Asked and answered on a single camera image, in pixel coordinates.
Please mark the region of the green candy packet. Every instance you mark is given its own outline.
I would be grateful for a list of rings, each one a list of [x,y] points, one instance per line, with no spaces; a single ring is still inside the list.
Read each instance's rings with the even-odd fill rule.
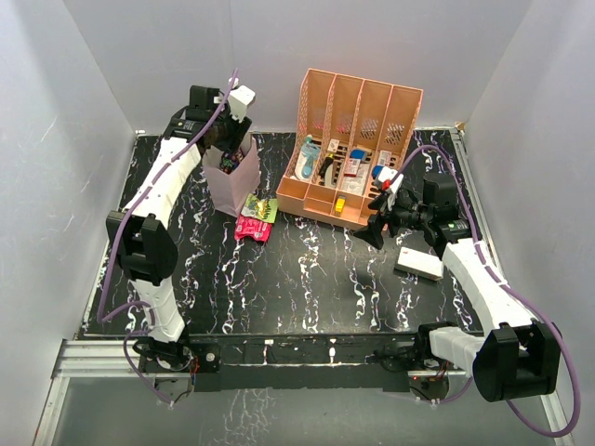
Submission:
[[[247,195],[241,215],[273,224],[278,211],[278,200],[259,199],[254,193]]]

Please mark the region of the purple M&M's packet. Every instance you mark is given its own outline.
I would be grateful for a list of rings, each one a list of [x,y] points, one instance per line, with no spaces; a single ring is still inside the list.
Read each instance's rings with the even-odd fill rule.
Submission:
[[[235,152],[223,152],[219,162],[219,169],[225,174],[233,172],[244,159],[241,149]]]

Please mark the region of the pale pink paper bag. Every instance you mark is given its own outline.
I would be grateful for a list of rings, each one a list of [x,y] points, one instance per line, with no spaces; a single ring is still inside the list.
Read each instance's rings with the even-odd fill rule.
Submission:
[[[220,169],[223,151],[212,146],[202,160],[211,200],[216,210],[230,216],[239,216],[246,198],[258,188],[260,166],[257,142],[248,133],[241,146],[244,159],[230,173]]]

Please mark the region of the pink candy packet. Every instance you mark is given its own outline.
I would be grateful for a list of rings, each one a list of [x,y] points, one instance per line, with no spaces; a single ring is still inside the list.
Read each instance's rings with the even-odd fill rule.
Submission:
[[[271,228],[271,223],[239,215],[236,220],[234,239],[240,241],[244,238],[251,238],[256,242],[265,243],[270,238]]]

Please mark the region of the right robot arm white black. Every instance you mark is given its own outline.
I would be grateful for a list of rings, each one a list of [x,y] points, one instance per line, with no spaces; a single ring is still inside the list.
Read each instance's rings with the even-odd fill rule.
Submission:
[[[374,178],[380,193],[368,206],[374,213],[355,237],[379,249],[384,230],[390,236],[400,229],[422,232],[456,277],[484,333],[467,334],[453,322],[422,324],[406,358],[428,369],[451,363],[471,376],[490,402],[552,393],[561,356],[554,333],[504,290],[483,244],[473,240],[469,221],[460,215],[456,180],[427,174],[420,198],[402,182],[395,170],[380,169]]]

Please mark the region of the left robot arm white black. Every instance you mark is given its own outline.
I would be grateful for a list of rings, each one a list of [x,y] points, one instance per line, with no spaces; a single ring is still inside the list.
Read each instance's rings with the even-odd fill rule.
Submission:
[[[152,167],[135,197],[106,218],[111,252],[108,267],[119,267],[134,287],[148,318],[148,332],[134,349],[171,371],[184,371],[196,356],[175,298],[172,275],[178,248],[167,224],[178,196],[212,148],[236,153],[252,124],[248,108],[256,93],[237,80],[227,91],[193,85],[187,105],[174,112]]]

